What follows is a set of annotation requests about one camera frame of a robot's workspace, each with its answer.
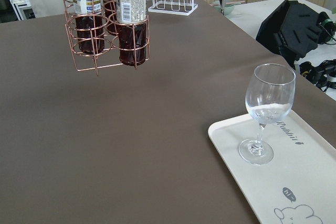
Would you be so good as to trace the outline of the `black equipment case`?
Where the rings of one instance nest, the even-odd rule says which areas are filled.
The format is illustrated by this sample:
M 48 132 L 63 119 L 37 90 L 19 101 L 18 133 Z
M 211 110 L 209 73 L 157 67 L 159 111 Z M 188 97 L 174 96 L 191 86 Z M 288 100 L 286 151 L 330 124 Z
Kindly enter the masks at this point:
M 318 46 L 326 12 L 317 13 L 298 1 L 284 0 L 261 24 L 256 40 L 281 55 L 290 66 Z

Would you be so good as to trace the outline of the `white cup rack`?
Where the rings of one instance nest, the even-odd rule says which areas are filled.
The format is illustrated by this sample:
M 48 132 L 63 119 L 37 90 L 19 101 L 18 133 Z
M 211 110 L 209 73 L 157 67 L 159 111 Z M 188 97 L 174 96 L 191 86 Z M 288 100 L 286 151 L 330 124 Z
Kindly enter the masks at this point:
M 194 12 L 198 5 L 195 0 L 151 0 L 148 8 L 152 13 L 174 14 L 188 16 Z

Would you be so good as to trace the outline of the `tea bottle dark liquid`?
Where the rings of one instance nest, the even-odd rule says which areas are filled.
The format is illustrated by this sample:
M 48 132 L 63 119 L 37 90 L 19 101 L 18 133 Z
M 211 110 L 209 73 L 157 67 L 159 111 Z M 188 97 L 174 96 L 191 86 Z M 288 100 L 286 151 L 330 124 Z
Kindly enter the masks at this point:
M 117 0 L 120 61 L 137 67 L 145 62 L 146 0 Z

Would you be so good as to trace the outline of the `copper wire bottle basket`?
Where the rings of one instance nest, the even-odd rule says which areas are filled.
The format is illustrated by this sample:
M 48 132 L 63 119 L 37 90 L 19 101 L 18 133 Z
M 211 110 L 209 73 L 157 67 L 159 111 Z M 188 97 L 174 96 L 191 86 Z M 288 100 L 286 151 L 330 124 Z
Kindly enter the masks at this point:
M 101 53 L 94 53 L 92 55 L 88 55 L 83 53 L 79 49 L 79 42 L 80 39 L 77 36 L 77 29 L 76 29 L 76 18 L 79 17 L 75 13 L 74 5 L 72 0 L 63 0 L 64 2 L 64 8 L 65 8 L 65 28 L 69 40 L 69 46 L 72 54 L 72 58 L 74 60 L 80 58 L 80 57 L 88 57 L 91 58 L 93 61 L 92 67 L 88 67 L 87 69 L 99 71 L 99 69 L 102 69 L 104 66 L 99 63 L 99 59 L 106 53 L 108 53 L 110 50 L 116 50 L 119 53 L 119 60 L 120 60 L 120 46 L 119 46 L 119 37 L 117 35 L 109 34 L 107 31 L 107 24 L 110 20 L 109 18 L 106 18 L 104 14 L 104 7 L 103 7 L 103 0 L 101 0 L 101 16 L 103 20 L 103 39 L 104 39 L 104 49 Z M 149 16 L 146 14 L 146 20 L 144 21 L 146 23 L 146 44 L 145 44 L 145 55 L 147 61 L 149 59 L 149 43 L 150 43 L 150 33 L 149 33 Z

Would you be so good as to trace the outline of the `mint green bowl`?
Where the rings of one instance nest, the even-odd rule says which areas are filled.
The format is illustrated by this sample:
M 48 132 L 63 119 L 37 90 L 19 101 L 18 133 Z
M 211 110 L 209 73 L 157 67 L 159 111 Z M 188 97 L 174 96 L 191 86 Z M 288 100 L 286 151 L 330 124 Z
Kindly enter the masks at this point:
M 229 2 L 227 1 L 224 5 L 224 9 L 222 10 L 221 4 L 219 1 L 214 1 L 211 3 L 211 6 L 213 6 L 218 12 L 222 13 L 224 16 L 229 15 L 235 8 L 236 5 L 240 5 L 241 2 Z

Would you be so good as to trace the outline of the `clear wine glass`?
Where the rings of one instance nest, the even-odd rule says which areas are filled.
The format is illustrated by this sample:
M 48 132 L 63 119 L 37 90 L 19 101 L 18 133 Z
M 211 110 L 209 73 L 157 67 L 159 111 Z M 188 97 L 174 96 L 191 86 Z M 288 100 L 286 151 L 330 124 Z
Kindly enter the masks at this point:
M 263 140 L 267 124 L 281 121 L 290 112 L 295 98 L 296 74 L 286 66 L 265 63 L 254 69 L 246 95 L 245 105 L 249 115 L 258 122 L 255 138 L 242 141 L 238 151 L 247 162 L 255 165 L 269 163 L 274 151 Z

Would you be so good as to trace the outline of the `cream rabbit tray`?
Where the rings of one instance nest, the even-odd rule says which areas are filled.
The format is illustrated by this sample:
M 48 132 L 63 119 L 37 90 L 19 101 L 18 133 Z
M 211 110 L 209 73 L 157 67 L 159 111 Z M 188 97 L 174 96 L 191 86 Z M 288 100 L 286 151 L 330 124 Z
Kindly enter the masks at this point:
M 257 126 L 245 114 L 213 123 L 208 135 L 259 222 L 335 223 L 335 148 L 290 112 L 265 129 L 273 159 L 250 164 L 238 147 Z

